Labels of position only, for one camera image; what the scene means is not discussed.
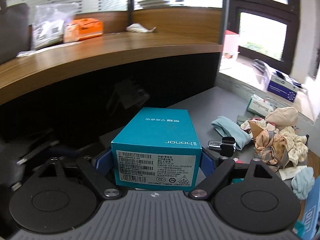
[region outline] gray ribbed surface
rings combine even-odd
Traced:
[[[129,191],[120,199],[105,201],[85,225],[56,235],[20,230],[12,240],[297,240],[291,232],[255,236],[224,225],[205,201],[187,198],[182,191]]]

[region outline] teal box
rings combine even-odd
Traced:
[[[111,142],[117,185],[194,188],[201,146],[187,110],[143,108]]]

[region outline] ccc certification mark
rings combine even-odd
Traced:
[[[158,178],[157,178],[157,181],[158,181],[158,182],[165,182],[165,178],[164,178],[164,177],[158,177]]]

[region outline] triangle symbol on label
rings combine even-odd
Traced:
[[[183,176],[178,182],[189,182],[186,176]]]

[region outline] product label sticker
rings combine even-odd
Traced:
[[[163,155],[116,151],[121,181],[164,185],[192,185],[195,155]]]

